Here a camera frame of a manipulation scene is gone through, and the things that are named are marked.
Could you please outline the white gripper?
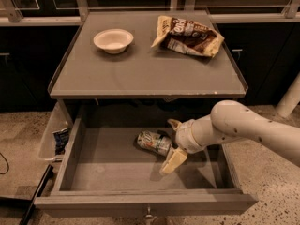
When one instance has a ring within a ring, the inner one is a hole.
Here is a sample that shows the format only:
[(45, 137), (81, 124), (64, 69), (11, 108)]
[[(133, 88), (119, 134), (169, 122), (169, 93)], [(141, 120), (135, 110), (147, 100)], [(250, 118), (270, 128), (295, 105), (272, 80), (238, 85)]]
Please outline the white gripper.
[(192, 134), (193, 119), (186, 122), (168, 119), (167, 122), (175, 131), (175, 142), (180, 148), (170, 149), (166, 160), (160, 168), (159, 172), (161, 175), (168, 175), (174, 172), (187, 160), (188, 154), (195, 154), (203, 150)]

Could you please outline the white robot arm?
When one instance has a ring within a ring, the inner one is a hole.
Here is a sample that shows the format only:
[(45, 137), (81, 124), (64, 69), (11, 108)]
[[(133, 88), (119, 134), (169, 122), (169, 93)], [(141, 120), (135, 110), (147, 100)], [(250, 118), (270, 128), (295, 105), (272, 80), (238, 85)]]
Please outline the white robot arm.
[(249, 139), (260, 143), (300, 165), (300, 128), (266, 119), (234, 100), (222, 100), (214, 105), (209, 115), (180, 122), (169, 119), (174, 131), (176, 149), (172, 149), (160, 173), (167, 175), (181, 166), (189, 154), (195, 154), (213, 144)]

